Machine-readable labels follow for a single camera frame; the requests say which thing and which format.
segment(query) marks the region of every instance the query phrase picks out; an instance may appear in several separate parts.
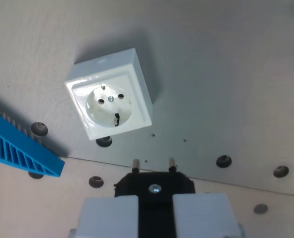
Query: hole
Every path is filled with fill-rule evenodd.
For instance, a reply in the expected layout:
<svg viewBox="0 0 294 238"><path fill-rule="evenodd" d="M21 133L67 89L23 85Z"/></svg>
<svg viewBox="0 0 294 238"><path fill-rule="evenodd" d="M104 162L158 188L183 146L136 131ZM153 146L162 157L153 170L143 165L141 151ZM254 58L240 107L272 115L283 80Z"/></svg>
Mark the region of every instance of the hole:
<svg viewBox="0 0 294 238"><path fill-rule="evenodd" d="M255 214L258 214L258 215L261 215L261 214L264 214L268 211L268 206L266 204L258 204L254 207L254 213Z"/></svg>
<svg viewBox="0 0 294 238"><path fill-rule="evenodd" d="M217 166L220 168L227 168L232 164L232 159L228 155L222 155L217 158Z"/></svg>
<svg viewBox="0 0 294 238"><path fill-rule="evenodd" d="M93 176L91 177L89 180L88 180L88 184L91 186L91 187L94 187L94 188L99 188L99 187L102 187L104 185L104 181L101 177L99 176Z"/></svg>
<svg viewBox="0 0 294 238"><path fill-rule="evenodd" d="M113 143L113 140L110 136L106 136L96 140L96 144L100 147L108 147Z"/></svg>
<svg viewBox="0 0 294 238"><path fill-rule="evenodd" d="M45 136L48 134L48 128L42 122L34 122L31 125L31 132L36 136Z"/></svg>
<svg viewBox="0 0 294 238"><path fill-rule="evenodd" d="M33 173L33 172L29 172L29 175L30 175L30 177L32 177L34 179L42 179L43 178L43 175L36 174L36 173Z"/></svg>
<svg viewBox="0 0 294 238"><path fill-rule="evenodd" d="M276 169L274 169L273 175L277 178L283 178L290 172L289 168L287 166L278 166Z"/></svg>

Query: metal prong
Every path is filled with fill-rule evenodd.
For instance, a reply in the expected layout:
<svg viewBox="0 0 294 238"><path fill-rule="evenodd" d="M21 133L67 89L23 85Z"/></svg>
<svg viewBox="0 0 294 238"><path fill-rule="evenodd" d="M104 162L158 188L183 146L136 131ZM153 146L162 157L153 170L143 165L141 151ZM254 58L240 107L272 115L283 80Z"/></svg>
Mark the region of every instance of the metal prong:
<svg viewBox="0 0 294 238"><path fill-rule="evenodd" d="M169 172L176 172L177 167L176 167L176 162L174 158L169 159Z"/></svg>
<svg viewBox="0 0 294 238"><path fill-rule="evenodd" d="M119 125L119 120L120 120L119 114L118 113L115 113L115 118L114 118L115 126L118 126Z"/></svg>
<svg viewBox="0 0 294 238"><path fill-rule="evenodd" d="M141 166L141 164L139 162L139 159L134 159L133 160L133 166L132 166L132 172L134 174L138 174L140 166Z"/></svg>

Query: blue comb-like object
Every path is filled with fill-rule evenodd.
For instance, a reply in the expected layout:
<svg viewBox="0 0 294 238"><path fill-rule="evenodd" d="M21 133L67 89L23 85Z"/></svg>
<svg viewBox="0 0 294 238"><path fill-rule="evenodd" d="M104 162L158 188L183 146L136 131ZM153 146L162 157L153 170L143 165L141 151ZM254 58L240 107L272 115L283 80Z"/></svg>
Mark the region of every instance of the blue comb-like object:
<svg viewBox="0 0 294 238"><path fill-rule="evenodd" d="M36 174L59 177L64 161L15 126L0 116L0 162Z"/></svg>

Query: gray metal surface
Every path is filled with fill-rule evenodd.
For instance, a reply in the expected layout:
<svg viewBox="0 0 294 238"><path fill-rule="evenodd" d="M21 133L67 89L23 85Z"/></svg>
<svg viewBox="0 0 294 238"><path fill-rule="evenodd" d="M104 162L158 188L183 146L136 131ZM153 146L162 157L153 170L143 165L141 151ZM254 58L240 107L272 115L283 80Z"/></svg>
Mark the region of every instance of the gray metal surface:
<svg viewBox="0 0 294 238"><path fill-rule="evenodd" d="M131 47L153 125L101 148L64 81L75 62ZM62 156L153 170L172 157L189 176L294 194L294 0L0 0L0 107L47 125Z"/></svg>

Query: ridged blue plastic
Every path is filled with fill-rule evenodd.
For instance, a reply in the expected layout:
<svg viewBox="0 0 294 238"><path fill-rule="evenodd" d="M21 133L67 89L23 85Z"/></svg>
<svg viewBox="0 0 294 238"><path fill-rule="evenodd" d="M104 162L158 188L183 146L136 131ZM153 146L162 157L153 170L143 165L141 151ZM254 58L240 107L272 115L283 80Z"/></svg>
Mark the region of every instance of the ridged blue plastic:
<svg viewBox="0 0 294 238"><path fill-rule="evenodd" d="M0 162L33 173L59 177L64 161L0 116Z"/></svg>

